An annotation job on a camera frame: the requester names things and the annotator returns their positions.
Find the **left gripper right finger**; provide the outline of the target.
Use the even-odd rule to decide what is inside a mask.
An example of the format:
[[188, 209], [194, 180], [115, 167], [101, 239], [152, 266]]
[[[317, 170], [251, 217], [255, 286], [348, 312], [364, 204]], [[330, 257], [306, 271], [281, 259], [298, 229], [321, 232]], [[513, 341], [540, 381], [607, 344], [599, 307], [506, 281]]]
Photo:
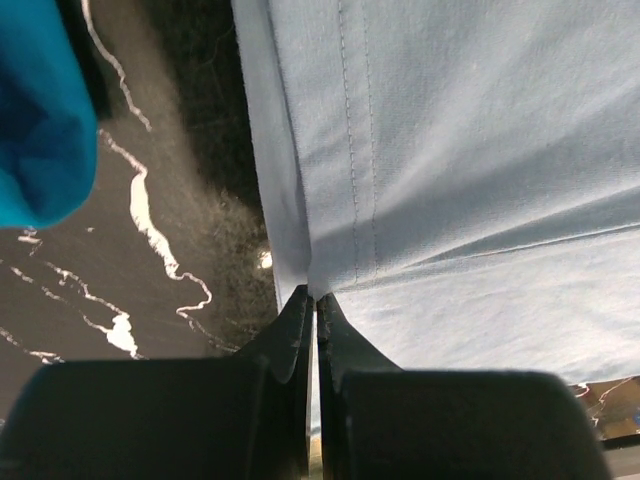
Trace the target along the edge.
[[401, 368], [348, 322], [333, 294], [317, 302], [317, 323], [323, 477], [342, 479], [343, 460], [348, 457], [346, 414], [340, 406], [344, 375], [399, 372]]

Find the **grey-blue t shirt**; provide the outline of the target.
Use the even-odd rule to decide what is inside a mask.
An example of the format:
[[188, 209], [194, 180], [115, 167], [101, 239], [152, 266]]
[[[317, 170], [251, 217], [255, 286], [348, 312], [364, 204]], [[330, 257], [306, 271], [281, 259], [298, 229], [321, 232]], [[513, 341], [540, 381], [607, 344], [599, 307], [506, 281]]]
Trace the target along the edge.
[[276, 298], [405, 368], [639, 372], [635, 1], [237, 1]]

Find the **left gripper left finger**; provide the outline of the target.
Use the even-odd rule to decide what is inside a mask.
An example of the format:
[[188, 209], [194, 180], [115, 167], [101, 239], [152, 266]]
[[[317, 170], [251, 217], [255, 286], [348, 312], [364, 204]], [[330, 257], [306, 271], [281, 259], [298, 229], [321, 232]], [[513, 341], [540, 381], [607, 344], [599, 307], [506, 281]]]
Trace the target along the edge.
[[267, 327], [234, 356], [262, 371], [252, 415], [251, 479], [309, 475], [313, 299], [297, 286]]

